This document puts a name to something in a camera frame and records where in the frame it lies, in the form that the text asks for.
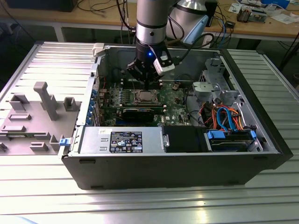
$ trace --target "table leg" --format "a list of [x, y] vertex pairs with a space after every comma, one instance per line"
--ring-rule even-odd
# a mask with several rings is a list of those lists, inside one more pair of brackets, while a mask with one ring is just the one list
[[62, 32], [62, 27], [59, 26], [59, 25], [55, 25], [54, 30], [55, 30], [55, 33], [56, 33], [57, 40], [59, 42], [65, 42], [65, 37], [64, 37], [64, 34]]
[[94, 43], [96, 43], [96, 41], [97, 41], [97, 38], [96, 38], [96, 36], [95, 36], [95, 29], [91, 29], [92, 30], [92, 42], [94, 42]]

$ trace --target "green circuit board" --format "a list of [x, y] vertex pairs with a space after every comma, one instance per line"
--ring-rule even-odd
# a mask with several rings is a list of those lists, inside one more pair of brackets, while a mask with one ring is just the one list
[[127, 123], [121, 120], [119, 113], [127, 108], [151, 109], [155, 112], [154, 120], [150, 123], [139, 123], [138, 126], [169, 126], [169, 125], [191, 125], [187, 119], [185, 109], [184, 89], [172, 89], [173, 83], [164, 83], [161, 89], [150, 90], [154, 96], [153, 102], [139, 103], [136, 95], [140, 89], [123, 89], [120, 84], [112, 84], [108, 87], [109, 94], [106, 95], [108, 105], [103, 105], [104, 126], [136, 126], [135, 123]]

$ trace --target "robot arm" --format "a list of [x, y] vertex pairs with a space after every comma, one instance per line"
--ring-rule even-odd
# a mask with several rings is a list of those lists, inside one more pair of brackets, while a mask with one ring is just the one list
[[136, 56], [127, 71], [137, 80], [157, 81], [174, 69], [170, 53], [164, 43], [170, 7], [177, 0], [138, 0], [136, 28]]

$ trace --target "power supply label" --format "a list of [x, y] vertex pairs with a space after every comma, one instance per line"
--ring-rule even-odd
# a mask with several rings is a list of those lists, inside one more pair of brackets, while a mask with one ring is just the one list
[[111, 153], [142, 153], [142, 132], [111, 132]]

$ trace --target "wooden desk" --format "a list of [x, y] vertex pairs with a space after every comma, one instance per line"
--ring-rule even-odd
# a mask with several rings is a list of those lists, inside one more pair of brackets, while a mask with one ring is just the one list
[[[105, 2], [106, 0], [90, 0], [92, 4]], [[234, 0], [219, 0], [220, 7], [227, 20], [235, 22], [235, 29], [232, 37], [235, 38], [248, 38], [248, 39], [264, 39], [264, 40], [279, 40], [291, 41], [299, 30], [298, 23], [291, 23], [285, 25], [272, 18], [267, 18], [266, 23], [240, 23], [236, 20], [236, 14], [227, 12], [229, 4]], [[117, 7], [105, 10], [101, 15], [83, 11], [75, 8], [71, 13], [63, 13], [57, 11], [46, 10], [33, 10], [33, 9], [10, 9], [5, 3], [7, 10], [11, 15], [24, 24], [35, 24], [52, 26], [55, 29], [58, 41], [64, 41], [64, 35], [61, 30], [62, 27], [75, 27], [75, 28], [94, 28], [94, 29], [115, 29], [119, 30], [121, 27], [120, 16]], [[98, 5], [97, 8], [105, 8], [115, 5], [115, 1], [108, 4]], [[88, 0], [83, 1], [80, 6], [89, 9]], [[128, 10], [130, 16], [130, 25], [136, 25], [136, 3], [129, 3]], [[299, 10], [299, 6], [291, 5], [289, 10]], [[0, 7], [0, 18], [2, 22], [12, 23], [13, 20], [5, 13]], [[205, 32], [221, 32], [217, 20], [214, 20], [211, 27], [206, 28]]]

